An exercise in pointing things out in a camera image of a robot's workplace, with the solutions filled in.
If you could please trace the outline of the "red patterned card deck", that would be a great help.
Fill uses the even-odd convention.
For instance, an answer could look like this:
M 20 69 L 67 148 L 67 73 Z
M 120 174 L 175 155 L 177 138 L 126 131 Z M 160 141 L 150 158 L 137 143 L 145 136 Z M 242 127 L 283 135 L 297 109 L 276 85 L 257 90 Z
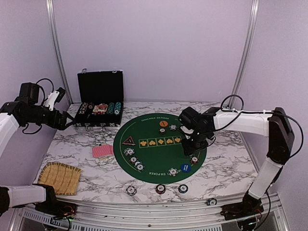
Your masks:
M 93 158 L 101 158 L 114 155 L 113 146 L 111 145 L 102 145 L 102 146 L 95 146 L 92 148 L 92 157 Z

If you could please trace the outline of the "black white chip stack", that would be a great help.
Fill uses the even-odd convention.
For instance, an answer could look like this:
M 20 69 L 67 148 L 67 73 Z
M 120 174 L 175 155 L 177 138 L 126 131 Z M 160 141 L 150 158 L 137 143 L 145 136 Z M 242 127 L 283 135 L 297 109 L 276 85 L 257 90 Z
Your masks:
M 134 196 L 137 192 L 137 189 L 134 186 L 127 187 L 127 194 L 130 196 Z

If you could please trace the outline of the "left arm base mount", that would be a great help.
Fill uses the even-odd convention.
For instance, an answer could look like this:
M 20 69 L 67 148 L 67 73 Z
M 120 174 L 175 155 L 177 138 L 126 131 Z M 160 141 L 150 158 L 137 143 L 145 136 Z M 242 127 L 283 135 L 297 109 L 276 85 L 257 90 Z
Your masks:
M 55 190 L 52 186 L 45 184 L 35 185 L 43 187 L 46 191 L 46 200 L 36 203 L 35 205 L 37 211 L 54 215 L 57 218 L 63 218 L 75 214 L 77 205 L 71 202 L 59 201 L 56 198 Z

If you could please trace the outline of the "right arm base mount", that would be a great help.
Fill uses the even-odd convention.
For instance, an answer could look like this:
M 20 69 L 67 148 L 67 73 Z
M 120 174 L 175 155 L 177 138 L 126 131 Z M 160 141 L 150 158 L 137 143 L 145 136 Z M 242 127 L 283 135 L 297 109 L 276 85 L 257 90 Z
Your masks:
M 239 203 L 223 205 L 220 214 L 225 220 L 244 218 L 264 211 L 261 199 L 256 199 L 246 193 Z

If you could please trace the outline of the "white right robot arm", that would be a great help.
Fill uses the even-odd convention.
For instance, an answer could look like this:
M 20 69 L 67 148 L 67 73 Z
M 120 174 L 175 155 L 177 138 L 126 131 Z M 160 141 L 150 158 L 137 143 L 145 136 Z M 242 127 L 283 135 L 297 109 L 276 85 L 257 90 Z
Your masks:
M 238 211 L 244 216 L 250 215 L 257 208 L 257 202 L 291 158 L 295 135 L 289 118 L 280 107 L 261 112 L 211 107 L 203 113 L 187 107 L 178 120 L 189 130 L 181 141 L 185 155 L 205 149 L 208 146 L 207 140 L 213 139 L 214 133 L 220 130 L 258 134 L 269 139 L 267 157 L 243 202 L 238 206 Z

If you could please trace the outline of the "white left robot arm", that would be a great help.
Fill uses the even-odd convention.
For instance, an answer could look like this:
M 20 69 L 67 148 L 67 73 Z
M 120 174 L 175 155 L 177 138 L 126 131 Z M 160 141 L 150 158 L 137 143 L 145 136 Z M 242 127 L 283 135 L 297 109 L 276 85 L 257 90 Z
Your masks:
M 0 109 L 0 153 L 19 127 L 28 124 L 47 125 L 57 130 L 65 130 L 76 123 L 66 111 L 60 112 L 43 105 L 31 105 L 26 101 L 5 103 Z M 32 184 L 26 186 L 0 187 L 0 213 L 10 208 L 36 204 L 35 209 L 52 215 L 59 214 L 66 204 L 57 200 L 52 186 Z

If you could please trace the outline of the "blue green chip stack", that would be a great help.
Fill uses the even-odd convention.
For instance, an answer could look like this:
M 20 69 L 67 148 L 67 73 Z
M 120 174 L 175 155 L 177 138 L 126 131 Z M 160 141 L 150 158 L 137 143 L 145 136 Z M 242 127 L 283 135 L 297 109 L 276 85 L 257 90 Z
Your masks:
M 186 193 L 188 191 L 188 186 L 186 184 L 181 184 L 178 187 L 178 191 L 179 193 Z

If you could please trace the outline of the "red black chip stack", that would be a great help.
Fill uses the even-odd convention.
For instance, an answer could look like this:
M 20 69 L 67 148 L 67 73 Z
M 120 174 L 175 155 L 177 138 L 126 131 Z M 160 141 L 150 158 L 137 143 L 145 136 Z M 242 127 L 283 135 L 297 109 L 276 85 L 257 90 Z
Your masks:
M 155 188 L 155 191 L 158 193 L 158 194 L 164 194 L 165 191 L 166 191 L 166 187 L 165 185 L 163 184 L 158 184 Z

